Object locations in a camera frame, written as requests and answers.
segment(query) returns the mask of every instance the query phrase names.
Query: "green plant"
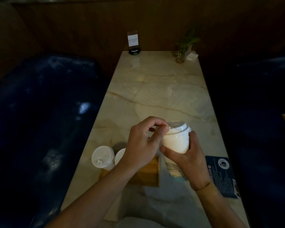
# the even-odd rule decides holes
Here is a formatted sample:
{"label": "green plant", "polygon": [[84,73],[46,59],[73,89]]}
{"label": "green plant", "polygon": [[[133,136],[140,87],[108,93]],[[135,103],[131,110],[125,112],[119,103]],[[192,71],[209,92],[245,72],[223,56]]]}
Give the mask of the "green plant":
{"label": "green plant", "polygon": [[194,33],[194,28],[188,30],[185,36],[181,39],[181,42],[174,44],[178,46],[179,53],[185,54],[189,45],[201,40],[200,38],[194,37]]}

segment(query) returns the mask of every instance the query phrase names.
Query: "dark blue seat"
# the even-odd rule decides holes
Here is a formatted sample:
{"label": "dark blue seat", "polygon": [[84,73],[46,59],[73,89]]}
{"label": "dark blue seat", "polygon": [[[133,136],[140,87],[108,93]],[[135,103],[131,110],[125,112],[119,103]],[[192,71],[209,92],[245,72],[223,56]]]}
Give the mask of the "dark blue seat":
{"label": "dark blue seat", "polygon": [[42,55],[0,81],[0,227],[60,211],[109,81],[91,59]]}
{"label": "dark blue seat", "polygon": [[285,57],[207,79],[251,227],[285,227]]}

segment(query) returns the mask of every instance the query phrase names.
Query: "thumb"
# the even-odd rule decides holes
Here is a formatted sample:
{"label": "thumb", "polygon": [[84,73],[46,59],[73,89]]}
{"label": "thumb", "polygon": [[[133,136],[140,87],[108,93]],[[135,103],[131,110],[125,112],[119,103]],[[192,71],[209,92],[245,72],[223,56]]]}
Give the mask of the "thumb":
{"label": "thumb", "polygon": [[174,161],[176,164],[178,164],[180,162],[180,159],[182,158],[182,154],[177,153],[166,146],[161,146],[160,152],[162,152],[164,156]]}
{"label": "thumb", "polygon": [[166,125],[160,126],[157,130],[155,130],[154,134],[150,138],[150,141],[159,145],[160,141],[163,139],[163,137],[168,131],[169,131],[169,126]]}

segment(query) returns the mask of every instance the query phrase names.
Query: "blue booklet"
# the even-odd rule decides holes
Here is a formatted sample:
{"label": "blue booklet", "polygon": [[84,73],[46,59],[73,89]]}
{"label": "blue booklet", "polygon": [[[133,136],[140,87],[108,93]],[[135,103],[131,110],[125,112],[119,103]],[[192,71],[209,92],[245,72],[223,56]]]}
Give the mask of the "blue booklet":
{"label": "blue booklet", "polygon": [[209,174],[221,194],[226,198],[239,199],[239,190],[229,159],[227,157],[206,156],[206,162]]}

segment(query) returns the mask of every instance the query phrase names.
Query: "marble table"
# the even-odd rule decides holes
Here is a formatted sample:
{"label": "marble table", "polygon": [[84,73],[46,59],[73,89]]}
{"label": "marble table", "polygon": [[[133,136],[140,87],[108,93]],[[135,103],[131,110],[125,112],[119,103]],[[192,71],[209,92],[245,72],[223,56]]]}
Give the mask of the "marble table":
{"label": "marble table", "polygon": [[[61,209],[98,180],[101,170],[91,163],[94,149],[125,144],[130,128],[148,116],[186,121],[205,155],[228,157],[198,59],[178,64],[169,51],[142,51],[137,56],[124,51]],[[127,186],[105,219],[135,216],[167,227],[210,227],[189,183],[171,180],[163,156],[160,162],[160,187]],[[249,227],[242,201],[227,200]]]}

